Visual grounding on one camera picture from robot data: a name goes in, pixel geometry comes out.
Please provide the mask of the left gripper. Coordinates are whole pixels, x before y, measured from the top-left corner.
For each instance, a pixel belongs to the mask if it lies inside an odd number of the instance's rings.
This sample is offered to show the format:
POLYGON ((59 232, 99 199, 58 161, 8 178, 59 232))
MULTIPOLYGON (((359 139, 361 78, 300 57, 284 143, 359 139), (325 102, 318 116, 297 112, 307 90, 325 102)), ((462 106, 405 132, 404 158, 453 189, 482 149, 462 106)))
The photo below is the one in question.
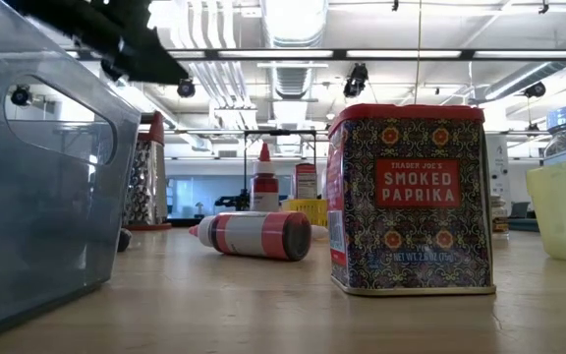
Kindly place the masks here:
POLYGON ((19 14, 46 23, 101 56, 112 81, 180 83, 186 71, 151 29, 152 0, 5 0, 19 14))

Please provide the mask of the red Froot Loops cereal box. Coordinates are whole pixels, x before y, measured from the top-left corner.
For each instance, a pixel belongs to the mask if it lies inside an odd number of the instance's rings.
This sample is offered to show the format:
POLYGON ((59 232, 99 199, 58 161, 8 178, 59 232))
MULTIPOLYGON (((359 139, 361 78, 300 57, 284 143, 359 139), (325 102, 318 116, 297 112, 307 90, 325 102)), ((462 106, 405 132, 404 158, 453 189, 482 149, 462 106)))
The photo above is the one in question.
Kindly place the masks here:
POLYGON ((314 164, 299 163, 295 166, 293 196, 301 200, 313 200, 317 197, 317 172, 314 164))

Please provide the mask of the red smoked paprika tin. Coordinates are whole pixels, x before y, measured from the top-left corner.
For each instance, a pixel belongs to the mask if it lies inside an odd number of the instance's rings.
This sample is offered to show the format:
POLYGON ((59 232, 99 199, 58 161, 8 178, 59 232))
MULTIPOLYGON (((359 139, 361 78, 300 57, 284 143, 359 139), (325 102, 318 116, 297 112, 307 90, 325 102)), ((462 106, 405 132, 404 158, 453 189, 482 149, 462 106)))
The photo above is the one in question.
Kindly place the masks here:
POLYGON ((355 104, 328 131, 331 278, 362 296, 491 294, 482 110, 355 104))

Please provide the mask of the red food colouring bottle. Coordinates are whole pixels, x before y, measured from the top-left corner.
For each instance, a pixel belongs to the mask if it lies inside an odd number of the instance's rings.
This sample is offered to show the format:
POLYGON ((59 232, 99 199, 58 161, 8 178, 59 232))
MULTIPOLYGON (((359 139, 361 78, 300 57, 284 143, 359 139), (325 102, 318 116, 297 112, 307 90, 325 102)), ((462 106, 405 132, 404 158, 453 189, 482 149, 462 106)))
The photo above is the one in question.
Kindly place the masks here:
POLYGON ((189 233, 226 255, 302 260, 311 247, 311 223, 298 211, 234 211, 206 216, 189 233))
POLYGON ((275 212, 279 210, 279 183, 270 158, 267 143, 263 143, 251 180, 250 211, 275 212))

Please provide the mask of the grey translucent plastic bin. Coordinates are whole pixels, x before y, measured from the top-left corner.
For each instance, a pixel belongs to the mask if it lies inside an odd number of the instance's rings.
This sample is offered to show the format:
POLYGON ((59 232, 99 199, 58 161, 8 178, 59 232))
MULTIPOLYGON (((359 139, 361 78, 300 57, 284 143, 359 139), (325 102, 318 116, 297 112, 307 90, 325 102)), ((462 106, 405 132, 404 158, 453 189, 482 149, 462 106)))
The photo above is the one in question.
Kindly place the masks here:
POLYGON ((0 0, 0 332, 110 278, 140 120, 0 0))

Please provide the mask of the yellow plastic basket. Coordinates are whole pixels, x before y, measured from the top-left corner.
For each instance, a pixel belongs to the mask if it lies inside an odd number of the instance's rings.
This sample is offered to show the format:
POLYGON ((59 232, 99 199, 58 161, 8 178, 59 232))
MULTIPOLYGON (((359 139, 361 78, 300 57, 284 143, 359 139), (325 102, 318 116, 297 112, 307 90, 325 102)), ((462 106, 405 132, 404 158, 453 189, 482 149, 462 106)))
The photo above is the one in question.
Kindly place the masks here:
POLYGON ((327 200, 285 200, 281 202, 281 209, 285 211, 302 212, 312 225, 327 226, 327 200))

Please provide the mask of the white round column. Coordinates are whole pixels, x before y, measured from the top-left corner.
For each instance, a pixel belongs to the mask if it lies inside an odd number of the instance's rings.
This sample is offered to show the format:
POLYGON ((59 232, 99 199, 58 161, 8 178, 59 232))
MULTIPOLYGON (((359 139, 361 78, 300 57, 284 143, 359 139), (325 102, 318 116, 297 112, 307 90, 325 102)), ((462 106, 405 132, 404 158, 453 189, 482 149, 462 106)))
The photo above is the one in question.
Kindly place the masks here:
POLYGON ((507 139, 504 135, 486 135, 486 152, 490 191, 510 201, 507 139))

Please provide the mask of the silver ventilation duct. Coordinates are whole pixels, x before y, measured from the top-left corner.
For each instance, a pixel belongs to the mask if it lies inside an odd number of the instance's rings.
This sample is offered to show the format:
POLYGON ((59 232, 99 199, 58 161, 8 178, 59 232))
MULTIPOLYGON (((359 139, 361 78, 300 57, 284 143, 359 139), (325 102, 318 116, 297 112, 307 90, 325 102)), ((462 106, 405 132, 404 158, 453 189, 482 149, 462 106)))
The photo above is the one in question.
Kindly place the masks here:
MULTIPOLYGON (((323 42, 328 0, 259 0, 268 47, 318 48, 323 42)), ((275 92, 283 99, 302 99, 310 90, 311 68, 276 68, 275 92)))

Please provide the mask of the thin black background frame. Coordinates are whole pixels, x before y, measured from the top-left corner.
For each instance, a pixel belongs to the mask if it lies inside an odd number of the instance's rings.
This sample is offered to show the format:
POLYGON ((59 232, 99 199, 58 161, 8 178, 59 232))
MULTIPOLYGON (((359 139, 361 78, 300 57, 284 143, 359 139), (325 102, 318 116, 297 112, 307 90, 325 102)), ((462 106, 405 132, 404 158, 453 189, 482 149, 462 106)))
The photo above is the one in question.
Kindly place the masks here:
POLYGON ((318 131, 315 129, 310 130, 289 130, 289 129, 270 129, 270 130, 244 130, 243 134, 243 172, 244 172, 244 184, 243 189, 241 190, 242 195, 246 195, 249 191, 248 189, 248 139, 250 135, 258 135, 261 137, 262 135, 267 135, 271 137, 283 137, 283 136, 303 136, 303 135, 310 135, 312 136, 312 149, 313 149, 313 159, 312 163, 316 164, 317 162, 317 135, 318 131))

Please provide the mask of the black overhead frame beam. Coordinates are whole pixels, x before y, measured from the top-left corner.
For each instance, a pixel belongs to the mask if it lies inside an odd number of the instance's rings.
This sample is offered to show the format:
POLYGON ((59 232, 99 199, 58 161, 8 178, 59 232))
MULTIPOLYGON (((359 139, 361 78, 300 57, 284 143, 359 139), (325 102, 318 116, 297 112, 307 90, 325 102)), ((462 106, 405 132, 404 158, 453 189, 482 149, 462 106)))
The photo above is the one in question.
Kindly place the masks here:
POLYGON ((176 61, 566 62, 564 49, 170 49, 176 61))

